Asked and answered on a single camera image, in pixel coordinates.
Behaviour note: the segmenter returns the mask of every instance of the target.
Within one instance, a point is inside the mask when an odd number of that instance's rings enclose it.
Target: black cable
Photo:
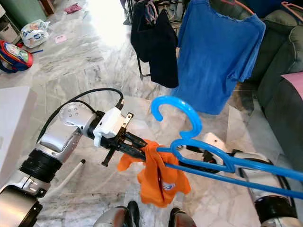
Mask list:
[[[82,101],[82,100],[75,100],[74,102],[83,103],[86,107],[88,107],[93,113],[95,112],[94,108],[91,107],[88,103]]]
[[[93,93],[93,92],[97,92],[97,91],[115,91],[117,92],[119,95],[120,95],[120,99],[118,101],[118,103],[116,104],[116,107],[121,110],[122,107],[123,107],[123,102],[124,102],[124,97],[123,97],[123,94],[121,91],[117,90],[117,89],[114,89],[114,88],[96,88],[96,89],[92,89],[92,90],[89,90],[89,91],[85,91],[77,96],[75,96],[74,98],[70,99],[69,101],[67,101],[66,103],[62,104],[61,106],[59,106],[53,113],[52,115],[47,119],[47,121],[45,122],[43,128],[41,129],[40,131],[40,134],[38,136],[38,139],[37,139],[37,142],[41,139],[41,137],[43,136],[43,134],[45,133],[48,125],[50,124],[50,122],[54,119],[54,117],[59,113],[59,111],[61,110],[61,108],[70,103],[70,102],[74,102],[76,101],[78,98],[84,96],[84,95],[87,95],[89,93]]]
[[[286,177],[278,175],[278,178],[280,178],[283,181],[283,183],[284,183],[284,185],[285,185],[285,187],[286,187],[287,190],[291,190],[290,185],[289,185]],[[290,203],[291,203],[291,206],[293,207],[293,209],[294,209],[294,211],[295,211],[295,213],[297,215],[297,209],[295,207],[295,202],[294,202],[293,197],[290,197]]]

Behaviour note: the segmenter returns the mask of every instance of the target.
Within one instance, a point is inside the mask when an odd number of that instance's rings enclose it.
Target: pink paper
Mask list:
[[[55,42],[57,44],[62,43],[64,41],[66,41],[66,40],[67,40],[67,38],[66,38],[65,35],[58,35],[58,36],[55,37]]]
[[[303,72],[285,74],[282,75],[282,77],[287,79],[294,86],[303,99]]]
[[[82,8],[76,3],[76,4],[73,4],[69,7],[67,7],[64,11],[67,12],[67,14],[70,14],[70,13],[76,12],[80,9],[82,9]]]

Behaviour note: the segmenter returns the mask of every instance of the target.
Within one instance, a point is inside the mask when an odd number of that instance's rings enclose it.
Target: plastic bag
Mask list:
[[[49,23],[39,19],[25,25],[21,29],[21,38],[24,45],[28,48],[33,48],[44,43],[49,37],[47,32]]]

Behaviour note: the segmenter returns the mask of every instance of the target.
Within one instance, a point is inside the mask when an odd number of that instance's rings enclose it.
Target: blue plastic hanger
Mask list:
[[[202,123],[199,119],[198,114],[195,112],[195,110],[186,102],[182,101],[179,98],[172,97],[172,96],[161,96],[153,100],[151,104],[151,113],[153,116],[156,118],[157,121],[162,121],[163,117],[159,111],[159,106],[163,104],[169,104],[172,106],[175,106],[179,108],[180,110],[184,111],[185,114],[189,117],[193,129],[190,131],[181,131],[180,136],[181,139],[174,140],[169,148],[164,148],[164,147],[159,147],[157,149],[158,152],[168,152],[174,154],[177,159],[185,164],[189,164],[192,166],[197,166],[197,167],[204,167],[208,169],[214,169],[218,171],[224,171],[224,172],[229,172],[229,173],[235,173],[236,168],[239,167],[244,167],[248,169],[255,169],[255,170],[261,170],[265,171],[268,173],[272,173],[274,175],[280,175],[280,176],[285,176],[289,178],[293,178],[298,181],[303,181],[303,173],[295,171],[295,170],[290,170],[290,169],[285,169],[269,164],[263,164],[260,162],[255,162],[255,161],[250,161],[247,159],[241,159],[241,158],[236,158],[229,156],[226,154],[224,151],[218,149],[215,146],[212,146],[208,143],[192,139],[193,137],[197,136],[200,134],[202,130]],[[180,152],[177,150],[177,147],[180,145],[191,145],[195,146],[198,148],[205,149],[215,155],[217,155],[219,158],[221,158],[224,162],[224,165],[219,165],[219,164],[214,164],[214,163],[207,163],[204,161],[199,161],[199,160],[193,160],[190,158],[185,158],[183,157]],[[216,180],[220,181],[225,181],[229,183],[234,183],[242,186],[246,186],[249,188],[254,188],[254,189],[259,189],[267,192],[273,192],[273,193],[278,193],[294,198],[299,198],[303,199],[303,192],[296,192],[296,191],[291,191],[291,190],[286,190],[286,189],[281,189],[281,188],[276,188],[272,186],[267,186],[259,183],[253,183],[253,182],[247,182],[243,180],[238,180],[235,178],[227,177],[227,176],[222,176],[222,175],[216,175],[212,174],[209,172],[204,172],[201,170],[197,169],[192,169],[189,167],[185,166],[178,166],[178,165],[173,165],[169,163],[165,163],[165,166],[178,169],[181,171],[189,172],[192,174],[196,175],[201,175],[201,176],[206,176],[209,178],[213,178]]]

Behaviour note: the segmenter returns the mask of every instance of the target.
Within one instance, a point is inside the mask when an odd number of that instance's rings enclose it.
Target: orange cloth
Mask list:
[[[177,192],[189,193],[190,185],[182,171],[164,165],[164,162],[178,165],[178,159],[173,154],[157,152],[157,142],[146,142],[148,145],[142,148],[146,156],[146,168],[138,174],[141,200],[144,204],[152,203],[164,208],[172,202]],[[124,154],[118,164],[118,171],[126,170],[133,162],[142,160]]]

